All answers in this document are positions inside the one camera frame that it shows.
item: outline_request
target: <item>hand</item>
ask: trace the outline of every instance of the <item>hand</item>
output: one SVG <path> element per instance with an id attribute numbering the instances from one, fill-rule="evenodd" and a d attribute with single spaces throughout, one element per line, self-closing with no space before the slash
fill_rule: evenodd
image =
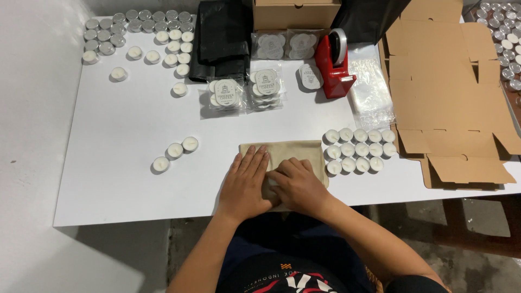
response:
<path id="1" fill-rule="evenodd" d="M 308 160 L 299 161 L 294 157 L 284 160 L 266 176 L 277 182 L 279 186 L 271 186 L 270 190 L 292 211 L 320 218 L 326 213 L 327 203 L 334 199 L 315 176 Z"/>
<path id="2" fill-rule="evenodd" d="M 269 153 L 264 145 L 256 153 L 252 145 L 244 158 L 240 153 L 235 156 L 222 186 L 216 215 L 232 218 L 239 225 L 274 207 L 262 198 L 260 190 L 268 161 Z"/>

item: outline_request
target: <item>flattened cardboard box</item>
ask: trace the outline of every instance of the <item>flattened cardboard box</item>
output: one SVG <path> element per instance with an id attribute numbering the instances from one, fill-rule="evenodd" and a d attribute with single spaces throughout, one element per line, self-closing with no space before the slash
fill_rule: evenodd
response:
<path id="1" fill-rule="evenodd" d="M 421 162 L 427 188 L 499 189 L 521 154 L 490 31 L 459 23 L 460 0 L 412 0 L 380 42 L 399 153 Z"/>
<path id="2" fill-rule="evenodd" d="M 255 30 L 329 29 L 340 0 L 252 0 Z"/>

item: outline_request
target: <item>person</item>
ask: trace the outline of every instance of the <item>person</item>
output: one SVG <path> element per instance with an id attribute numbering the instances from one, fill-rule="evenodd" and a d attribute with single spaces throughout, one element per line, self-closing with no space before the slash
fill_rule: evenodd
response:
<path id="1" fill-rule="evenodd" d="M 406 243 L 331 195 L 308 160 L 266 172 L 269 153 L 252 146 L 226 175 L 217 210 L 168 293 L 446 293 L 440 277 Z M 291 212 L 266 213 L 265 176 Z"/>

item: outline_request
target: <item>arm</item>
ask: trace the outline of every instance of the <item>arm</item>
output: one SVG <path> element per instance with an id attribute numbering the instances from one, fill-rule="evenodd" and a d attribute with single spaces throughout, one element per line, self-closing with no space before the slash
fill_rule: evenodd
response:
<path id="1" fill-rule="evenodd" d="M 226 249 L 239 224 L 273 207 L 270 201 L 262 199 L 260 190 L 268 161 L 265 146 L 256 153 L 252 146 L 244 159 L 241 154 L 235 156 L 219 195 L 217 211 L 167 293 L 215 292 Z"/>
<path id="2" fill-rule="evenodd" d="M 289 209 L 335 229 L 383 284 L 399 276 L 421 275 L 443 286 L 440 277 L 406 243 L 332 196 L 315 177 L 308 160 L 284 160 L 266 175 L 279 184 L 271 189 Z"/>

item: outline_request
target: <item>white table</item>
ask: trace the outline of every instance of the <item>white table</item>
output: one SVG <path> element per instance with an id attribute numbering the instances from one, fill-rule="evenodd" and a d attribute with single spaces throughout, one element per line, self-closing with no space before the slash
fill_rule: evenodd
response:
<path id="1" fill-rule="evenodd" d="M 138 45 L 144 52 L 157 50 L 163 59 L 166 46 L 154 44 L 154 34 L 128 32 L 125 38 L 114 55 L 83 66 L 55 226 L 208 216 L 239 144 L 318 140 L 328 129 L 356 128 L 347 98 L 327 100 L 322 90 L 299 90 L 299 61 L 281 62 L 288 92 L 283 109 L 204 119 L 211 114 L 201 105 L 207 103 L 207 85 L 186 79 L 189 93 L 172 97 L 179 81 L 174 68 L 125 57 Z M 129 78 L 112 83 L 108 76 L 117 66 Z M 152 161 L 187 136 L 199 140 L 197 151 L 154 175 Z M 517 156 L 505 167 L 521 181 Z M 363 205 L 521 193 L 521 184 L 496 192 L 427 189 L 420 163 L 395 156 L 378 174 L 330 178 L 329 191 L 348 205 Z"/>

